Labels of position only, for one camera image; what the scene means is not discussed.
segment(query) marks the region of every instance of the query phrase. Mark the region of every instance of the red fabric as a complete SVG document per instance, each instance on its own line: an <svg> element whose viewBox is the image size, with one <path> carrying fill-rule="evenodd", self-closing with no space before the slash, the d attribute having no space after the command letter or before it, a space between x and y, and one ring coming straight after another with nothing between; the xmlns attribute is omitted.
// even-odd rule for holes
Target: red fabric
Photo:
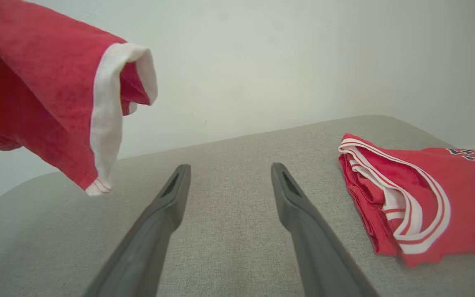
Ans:
<svg viewBox="0 0 475 297"><path fill-rule="evenodd" d="M104 51L125 43L22 0L0 0L0 150L25 146L85 189L98 176L89 133ZM134 64L120 77L122 111L149 104Z"/></svg>
<svg viewBox="0 0 475 297"><path fill-rule="evenodd" d="M347 188L353 197L364 222L364 226L375 248L375 253L385 255L402 254L410 267L423 262L439 262L445 255L467 254L475 252L475 151L450 150L432 147L420 151L386 150L365 141L360 137L346 134L340 147L343 154L339 162ZM427 174L423 177L417 166ZM425 231L432 222L434 226L444 226L437 219L438 209L447 214L449 222L440 235L432 231L420 239L397 239L393 233L406 220L386 218L384 192L375 186L356 168L375 168L377 175L386 177L391 184L397 185L413 196L422 209L420 232ZM433 190L430 180L441 186ZM437 194L447 197L448 207L438 205ZM400 212L405 209L387 210L386 213ZM405 236L413 224L413 218L400 232ZM435 240L428 244L428 238ZM404 252L412 245L427 246L424 252Z"/></svg>

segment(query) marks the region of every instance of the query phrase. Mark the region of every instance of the white wall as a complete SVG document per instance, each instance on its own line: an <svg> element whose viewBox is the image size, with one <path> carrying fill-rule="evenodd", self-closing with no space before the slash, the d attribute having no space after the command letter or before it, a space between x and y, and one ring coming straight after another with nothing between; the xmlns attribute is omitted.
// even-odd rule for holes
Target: white wall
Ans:
<svg viewBox="0 0 475 297"><path fill-rule="evenodd" d="M36 2L152 50L121 158L371 113L475 148L472 0ZM0 194L51 170L0 152Z"/></svg>

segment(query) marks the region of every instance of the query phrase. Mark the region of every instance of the black object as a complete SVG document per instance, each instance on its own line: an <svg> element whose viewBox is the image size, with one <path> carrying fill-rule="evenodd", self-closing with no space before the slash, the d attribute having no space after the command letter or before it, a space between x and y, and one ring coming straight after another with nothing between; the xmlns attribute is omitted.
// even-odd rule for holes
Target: black object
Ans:
<svg viewBox="0 0 475 297"><path fill-rule="evenodd" d="M377 296L288 169L271 167L277 214L292 235L307 296Z"/></svg>
<svg viewBox="0 0 475 297"><path fill-rule="evenodd" d="M170 235L183 220L190 165L177 167L102 267L84 297L154 296Z"/></svg>

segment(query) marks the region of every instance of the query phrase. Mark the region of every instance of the red cloth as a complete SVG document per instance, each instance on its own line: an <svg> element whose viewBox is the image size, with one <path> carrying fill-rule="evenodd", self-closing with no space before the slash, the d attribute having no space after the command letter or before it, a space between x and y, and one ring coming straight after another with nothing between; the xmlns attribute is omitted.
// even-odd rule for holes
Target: red cloth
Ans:
<svg viewBox="0 0 475 297"><path fill-rule="evenodd" d="M385 150L346 134L339 151L375 253L415 267L475 252L474 150Z"/></svg>
<svg viewBox="0 0 475 297"><path fill-rule="evenodd" d="M148 49L0 0L0 150L24 146L88 194L109 192L121 117L156 96Z"/></svg>

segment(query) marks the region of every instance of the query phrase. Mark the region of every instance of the red and white garment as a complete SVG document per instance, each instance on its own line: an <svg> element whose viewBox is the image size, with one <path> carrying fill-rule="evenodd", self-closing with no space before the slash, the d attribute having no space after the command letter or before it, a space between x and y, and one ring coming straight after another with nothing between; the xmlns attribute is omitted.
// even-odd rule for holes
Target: red and white garment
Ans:
<svg viewBox="0 0 475 297"><path fill-rule="evenodd" d="M385 150L346 134L339 151L375 253L415 267L475 252L475 150Z"/></svg>
<svg viewBox="0 0 475 297"><path fill-rule="evenodd" d="M149 49L0 0L0 150L24 146L87 194L110 192L122 116L156 96Z"/></svg>

